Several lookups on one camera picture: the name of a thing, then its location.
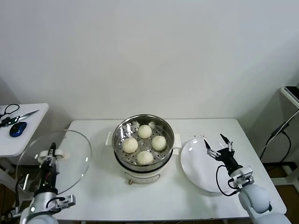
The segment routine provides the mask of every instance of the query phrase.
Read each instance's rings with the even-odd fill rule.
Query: electric steamer pot
[[[138,128],[141,125],[149,125],[152,135],[147,139],[138,136]],[[151,145],[155,136],[162,135],[166,138],[167,146],[163,151],[156,151]],[[125,153],[122,144],[126,138],[133,137],[138,142],[138,148],[133,153]],[[162,118],[154,115],[140,114],[124,120],[113,133],[112,146],[117,161],[127,170],[135,173],[146,174],[162,168],[172,155],[174,133],[171,126]],[[149,165],[137,164],[137,155],[141,151],[151,152],[154,161]]]

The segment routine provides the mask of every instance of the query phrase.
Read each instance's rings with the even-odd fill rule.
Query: power cord
[[[217,183],[217,187],[218,187],[219,191],[220,191],[223,195],[225,195],[226,197],[230,197],[230,196],[232,196],[232,195],[235,195],[236,193],[238,193],[237,190],[235,190],[234,192],[232,192],[231,194],[228,195],[228,194],[224,193],[223,190],[220,188],[219,183],[218,183],[218,171],[219,171],[220,167],[225,167],[225,166],[224,166],[224,165],[220,165],[220,166],[217,168],[217,170],[216,170],[216,183]]]
[[[287,139],[288,139],[288,141],[289,141],[289,148],[288,148],[287,153],[285,154],[285,156],[283,157],[283,159],[282,159],[279,163],[282,163],[282,162],[286,159],[286,157],[289,155],[290,150],[291,150],[291,147],[292,147],[291,139],[290,139],[290,137],[287,135],[287,133],[283,131],[282,134],[283,134],[285,137],[287,137]],[[268,169],[267,171],[273,170],[273,169],[275,169],[275,168],[278,167],[278,166],[279,166],[279,165],[274,166],[274,167]]]
[[[262,148],[262,154],[260,156],[260,159],[262,158],[264,152],[266,151],[267,146],[278,136],[280,133],[282,133],[288,126],[289,122],[299,113],[299,110],[297,110],[286,122],[282,123],[275,131],[271,133],[271,136],[268,138],[266,145]]]

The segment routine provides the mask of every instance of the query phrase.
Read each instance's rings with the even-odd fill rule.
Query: computer mouse
[[[23,133],[23,131],[25,130],[26,127],[27,127],[26,122],[16,123],[10,128],[9,135],[11,137],[18,137]]]

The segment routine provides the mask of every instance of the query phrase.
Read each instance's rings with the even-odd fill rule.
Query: floor
[[[277,167],[269,172],[269,176],[274,177],[285,177],[286,174],[282,168]],[[279,194],[281,195],[285,205],[287,207],[286,216],[289,218],[291,223],[296,224],[299,223],[299,194],[293,186],[277,186],[276,187]],[[4,187],[4,185],[0,185],[0,210],[3,214],[7,213],[14,203],[14,192]],[[235,219],[228,220],[228,224],[233,224]],[[19,223],[18,220],[10,222],[12,224]],[[124,224],[124,223],[114,223],[114,222],[87,222],[87,224]],[[182,222],[153,222],[153,224],[223,224],[222,220],[206,220],[206,221],[182,221]]]

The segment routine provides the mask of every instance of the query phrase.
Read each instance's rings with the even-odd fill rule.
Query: scissors
[[[36,110],[36,111],[26,113],[24,115],[20,115],[20,116],[14,117],[14,118],[7,117],[7,118],[2,120],[2,122],[0,123],[0,127],[7,127],[7,126],[10,126],[10,125],[14,125],[14,124],[18,123],[21,120],[27,119],[28,117],[30,117],[31,115],[35,114],[38,111],[39,110]]]

